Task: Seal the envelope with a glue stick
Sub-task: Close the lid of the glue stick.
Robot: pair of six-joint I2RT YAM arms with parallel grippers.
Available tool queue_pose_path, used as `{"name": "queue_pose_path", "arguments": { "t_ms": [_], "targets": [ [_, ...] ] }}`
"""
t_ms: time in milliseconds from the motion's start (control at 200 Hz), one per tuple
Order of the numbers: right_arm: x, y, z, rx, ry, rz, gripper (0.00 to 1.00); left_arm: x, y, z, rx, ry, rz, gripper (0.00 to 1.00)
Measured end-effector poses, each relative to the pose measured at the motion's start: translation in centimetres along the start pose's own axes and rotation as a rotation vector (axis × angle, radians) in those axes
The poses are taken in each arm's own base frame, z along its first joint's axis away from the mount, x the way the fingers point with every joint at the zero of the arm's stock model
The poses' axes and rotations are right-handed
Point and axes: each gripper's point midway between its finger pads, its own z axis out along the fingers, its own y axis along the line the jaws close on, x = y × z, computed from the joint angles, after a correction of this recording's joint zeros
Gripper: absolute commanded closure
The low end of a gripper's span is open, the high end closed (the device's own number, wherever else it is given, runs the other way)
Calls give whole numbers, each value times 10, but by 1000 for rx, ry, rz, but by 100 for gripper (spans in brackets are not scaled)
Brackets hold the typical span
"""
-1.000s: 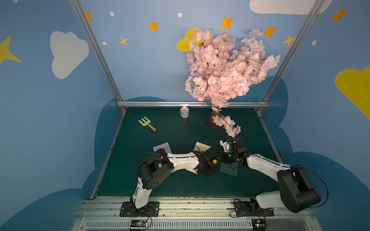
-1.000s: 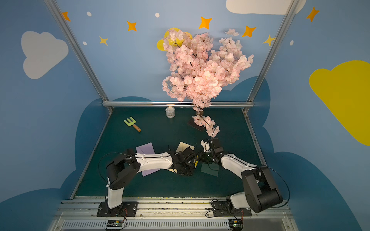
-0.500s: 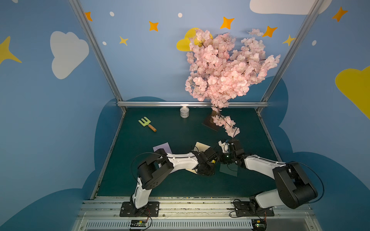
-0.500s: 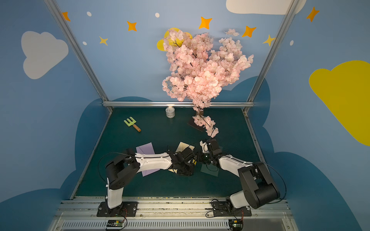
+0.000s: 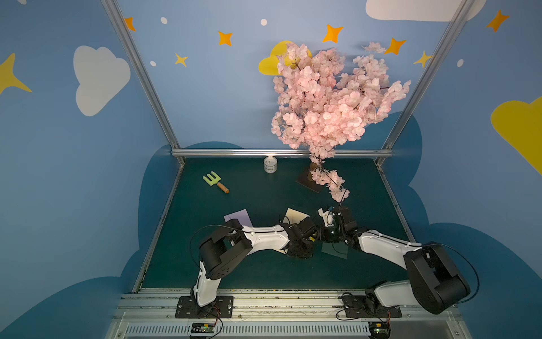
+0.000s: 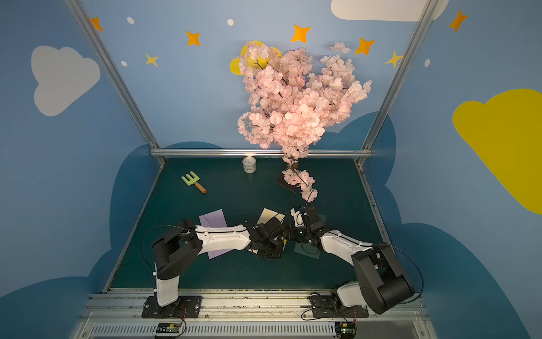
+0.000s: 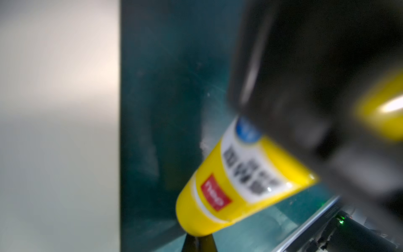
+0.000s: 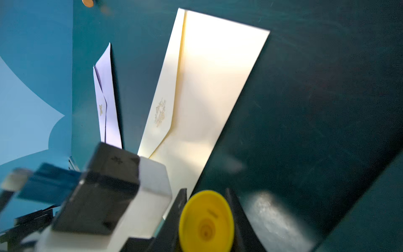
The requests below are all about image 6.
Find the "dark green envelope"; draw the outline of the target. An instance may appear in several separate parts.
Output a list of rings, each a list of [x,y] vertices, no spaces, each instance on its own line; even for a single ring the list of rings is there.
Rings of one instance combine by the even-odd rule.
[[[307,239],[307,243],[295,243],[294,252],[305,257],[319,259],[321,251],[311,245]]]

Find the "cream yellow envelope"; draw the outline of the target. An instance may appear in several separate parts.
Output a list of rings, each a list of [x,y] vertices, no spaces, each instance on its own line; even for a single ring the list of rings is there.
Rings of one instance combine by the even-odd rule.
[[[285,217],[281,213],[274,212],[265,208],[256,224],[245,223],[251,239],[251,242],[247,247],[248,251],[251,251],[256,256],[258,256],[259,243],[261,243],[263,240],[279,238],[283,239],[284,250],[286,242],[285,226],[283,226],[282,224],[284,218]]]

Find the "purple envelope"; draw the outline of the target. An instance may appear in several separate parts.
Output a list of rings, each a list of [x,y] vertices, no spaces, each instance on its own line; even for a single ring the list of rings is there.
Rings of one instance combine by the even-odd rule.
[[[200,220],[200,225],[203,226],[203,227],[214,227],[214,228],[227,227],[227,222],[226,222],[226,219],[224,217],[224,213],[223,213],[222,209],[215,210],[213,212],[201,215],[201,216],[199,216],[199,220]],[[208,255],[208,258],[211,260],[211,259],[217,258],[217,257],[219,257],[219,256],[221,256],[223,254],[226,254],[226,253],[228,253],[230,251],[231,251],[231,249],[223,249],[223,250],[218,250],[218,251],[209,251],[207,253],[207,255]]]

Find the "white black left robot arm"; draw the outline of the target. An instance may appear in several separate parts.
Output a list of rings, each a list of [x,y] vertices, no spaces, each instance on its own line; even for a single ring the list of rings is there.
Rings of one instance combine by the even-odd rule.
[[[285,227],[277,217],[264,224],[245,222],[232,227],[174,226],[152,244],[155,296],[159,307],[179,298],[179,277],[201,254],[248,250],[261,258],[279,258],[285,247]]]

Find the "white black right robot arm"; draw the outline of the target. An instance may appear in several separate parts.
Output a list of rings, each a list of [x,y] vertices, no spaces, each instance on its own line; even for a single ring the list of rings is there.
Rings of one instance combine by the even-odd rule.
[[[304,207],[290,211],[294,224],[287,236],[301,244],[310,244],[348,263],[357,282],[348,282],[331,292],[337,309],[368,307],[376,314],[406,302],[415,289],[390,244],[372,244],[331,230],[320,219],[316,209]]]

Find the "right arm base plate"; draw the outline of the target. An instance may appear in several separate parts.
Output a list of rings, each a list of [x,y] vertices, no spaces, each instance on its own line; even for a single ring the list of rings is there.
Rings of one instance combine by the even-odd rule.
[[[368,318],[369,312],[366,305],[344,306],[340,299],[335,295],[310,294],[309,302],[313,318]]]

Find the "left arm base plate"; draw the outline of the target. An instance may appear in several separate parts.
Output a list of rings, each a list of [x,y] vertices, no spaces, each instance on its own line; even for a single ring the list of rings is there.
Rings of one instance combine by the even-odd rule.
[[[157,296],[152,295],[146,299],[141,317],[143,319],[166,319],[171,317],[197,319],[202,300],[201,296],[179,296],[170,305],[161,307],[158,305]]]

